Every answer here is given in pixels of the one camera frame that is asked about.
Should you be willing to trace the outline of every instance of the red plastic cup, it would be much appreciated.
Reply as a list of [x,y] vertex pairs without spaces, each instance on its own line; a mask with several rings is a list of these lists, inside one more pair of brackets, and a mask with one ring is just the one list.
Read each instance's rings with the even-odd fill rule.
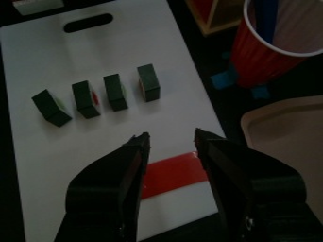
[[267,84],[307,57],[323,53],[323,1],[279,1],[272,44],[259,36],[255,25],[252,0],[246,0],[231,54],[244,88]]

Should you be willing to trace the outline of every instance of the beige tray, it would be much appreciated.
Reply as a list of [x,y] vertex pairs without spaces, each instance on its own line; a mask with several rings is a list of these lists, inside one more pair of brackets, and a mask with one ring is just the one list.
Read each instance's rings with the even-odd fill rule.
[[272,103],[247,112],[248,147],[294,167],[307,185],[307,203],[323,223],[323,95]]

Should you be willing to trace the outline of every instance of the red marking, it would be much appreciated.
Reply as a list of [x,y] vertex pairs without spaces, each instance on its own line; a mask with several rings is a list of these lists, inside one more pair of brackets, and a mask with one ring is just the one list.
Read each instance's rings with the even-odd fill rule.
[[96,96],[96,93],[95,93],[95,92],[92,92],[92,96],[93,96],[93,100],[95,100],[96,105],[99,105],[99,98],[97,98],[97,96]]
[[148,165],[141,199],[207,180],[196,152],[171,157]]

